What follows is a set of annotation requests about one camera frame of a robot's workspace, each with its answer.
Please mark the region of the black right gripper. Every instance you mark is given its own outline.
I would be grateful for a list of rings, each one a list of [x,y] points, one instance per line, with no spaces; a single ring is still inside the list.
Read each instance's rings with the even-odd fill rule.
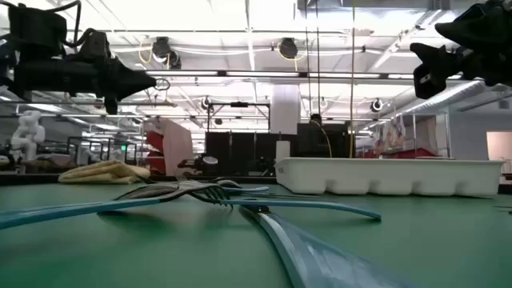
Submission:
[[[417,98],[443,92],[448,77],[460,71],[466,80],[481,78],[487,86],[512,86],[512,0],[473,4],[452,22],[440,22],[434,28],[460,46],[410,44],[422,62],[413,72]]]

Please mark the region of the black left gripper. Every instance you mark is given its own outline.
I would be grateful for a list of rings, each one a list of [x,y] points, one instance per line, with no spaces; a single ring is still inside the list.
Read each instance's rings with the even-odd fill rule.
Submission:
[[[58,91],[75,97],[77,93],[91,93],[97,98],[104,92],[106,112],[118,113],[118,99],[156,86],[156,79],[143,70],[131,70],[117,58],[96,59],[90,62],[65,59],[39,59],[20,62],[14,68],[14,93],[31,101],[29,92]]]

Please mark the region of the blue-handled spoon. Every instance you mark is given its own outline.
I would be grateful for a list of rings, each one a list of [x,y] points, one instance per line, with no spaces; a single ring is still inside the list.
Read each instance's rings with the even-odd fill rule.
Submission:
[[[216,178],[213,180],[213,183],[225,187],[225,188],[236,188],[241,189],[242,186],[236,183],[233,180],[227,179],[227,178]]]
[[[187,189],[180,188],[177,182],[170,182],[164,184],[150,184],[141,186],[137,189],[129,191],[116,197],[115,201],[135,200],[154,198],[163,202],[172,201],[173,199],[180,198],[183,195],[189,195],[202,202],[220,206],[243,206],[249,210],[257,212],[269,213],[270,206],[280,207],[293,207],[293,208],[318,208],[327,210],[339,210],[353,214],[367,216],[377,221],[382,220],[380,214],[360,209],[357,207],[347,206],[333,202],[319,202],[319,201],[288,201],[288,200],[261,200],[261,199],[238,199],[233,198],[233,192],[226,191],[222,186],[209,186],[203,189]]]
[[[244,188],[244,187],[228,187],[223,186],[224,190],[229,192],[240,192],[240,193],[260,193],[260,192],[267,192],[269,190],[268,186],[260,186],[260,187],[254,187],[254,188]]]

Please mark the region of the red storage bin rack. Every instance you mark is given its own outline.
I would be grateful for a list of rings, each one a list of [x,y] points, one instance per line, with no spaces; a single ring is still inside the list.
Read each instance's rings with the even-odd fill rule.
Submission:
[[[146,133],[146,143],[152,146],[147,155],[150,168],[159,174],[166,173],[166,164],[163,153],[163,136],[157,132],[149,131]]]

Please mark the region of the pale pink board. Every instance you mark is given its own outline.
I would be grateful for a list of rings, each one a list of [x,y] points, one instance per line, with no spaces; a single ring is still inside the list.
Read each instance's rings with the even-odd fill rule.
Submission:
[[[161,120],[161,124],[166,175],[174,176],[179,163],[194,157],[192,136],[187,128],[168,118]]]

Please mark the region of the yellow folded cloth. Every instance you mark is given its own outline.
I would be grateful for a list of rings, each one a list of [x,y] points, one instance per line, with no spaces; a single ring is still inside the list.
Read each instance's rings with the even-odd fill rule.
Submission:
[[[66,184],[131,184],[149,177],[147,168],[109,160],[68,170],[59,175],[58,181]]]

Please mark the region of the clear plastic bags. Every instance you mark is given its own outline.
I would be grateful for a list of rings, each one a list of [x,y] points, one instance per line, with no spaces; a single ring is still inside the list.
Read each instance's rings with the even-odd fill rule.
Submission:
[[[406,128],[403,116],[398,116],[386,122],[377,130],[374,142],[374,153],[380,155],[388,150],[403,150]]]

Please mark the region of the black desk device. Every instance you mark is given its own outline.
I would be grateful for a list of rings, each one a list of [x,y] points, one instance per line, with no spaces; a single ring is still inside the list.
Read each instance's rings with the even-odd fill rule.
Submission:
[[[214,175],[217,173],[218,160],[215,157],[202,154],[194,159],[184,159],[178,168],[191,169],[201,175]]]

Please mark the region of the long red bin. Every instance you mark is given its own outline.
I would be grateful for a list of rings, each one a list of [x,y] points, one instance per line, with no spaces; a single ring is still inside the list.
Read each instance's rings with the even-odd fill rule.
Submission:
[[[358,158],[424,158],[424,157],[437,157],[437,155],[427,149],[417,148],[410,150],[384,150],[375,153],[374,150],[366,150],[364,152],[357,152]]]

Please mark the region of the white cutlery tray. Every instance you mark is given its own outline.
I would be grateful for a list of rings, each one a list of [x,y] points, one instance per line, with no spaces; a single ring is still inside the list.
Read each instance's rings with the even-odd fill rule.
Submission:
[[[296,194],[492,196],[502,163],[446,159],[284,158],[278,184]]]

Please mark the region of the black monitor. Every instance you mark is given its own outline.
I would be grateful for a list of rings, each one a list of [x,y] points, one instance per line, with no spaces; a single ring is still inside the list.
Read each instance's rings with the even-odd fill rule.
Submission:
[[[348,158],[350,136],[345,124],[314,123],[297,124],[297,140],[293,152],[295,157]]]

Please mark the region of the white paper roll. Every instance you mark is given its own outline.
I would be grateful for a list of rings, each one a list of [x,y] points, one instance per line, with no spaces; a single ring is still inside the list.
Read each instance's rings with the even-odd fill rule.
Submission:
[[[276,141],[275,146],[275,161],[280,162],[284,158],[288,158],[290,156],[290,142],[284,140]]]

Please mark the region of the silver ventilation duct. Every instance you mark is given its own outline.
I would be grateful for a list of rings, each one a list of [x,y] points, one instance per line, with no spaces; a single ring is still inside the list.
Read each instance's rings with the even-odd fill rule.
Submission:
[[[437,114],[449,109],[452,104],[469,100],[471,98],[483,98],[487,100],[491,96],[506,96],[512,93],[512,87],[503,84],[487,86],[483,81],[471,81],[449,87],[447,90],[436,94],[427,100],[417,100],[398,110],[395,117],[412,114]]]

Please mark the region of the black table frame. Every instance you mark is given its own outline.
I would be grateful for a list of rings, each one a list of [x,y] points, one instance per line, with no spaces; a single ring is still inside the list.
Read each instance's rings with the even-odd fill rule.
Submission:
[[[53,184],[58,182],[59,174],[0,174],[0,186],[16,185],[40,185]],[[206,182],[214,180],[215,176],[189,176],[187,179]],[[223,177],[239,184],[277,184],[276,177]],[[155,182],[171,182],[176,180],[175,176],[152,175],[149,180]]]

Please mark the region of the blue-handled knife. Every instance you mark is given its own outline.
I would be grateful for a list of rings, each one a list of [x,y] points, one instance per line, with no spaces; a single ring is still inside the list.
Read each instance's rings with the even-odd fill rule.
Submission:
[[[240,211],[263,229],[294,288],[412,288],[364,258],[313,236],[267,208]]]
[[[320,198],[318,195],[299,195],[299,194],[272,194],[264,192],[233,192],[234,196],[244,197],[262,197],[262,198],[297,198],[297,199],[313,199]]]

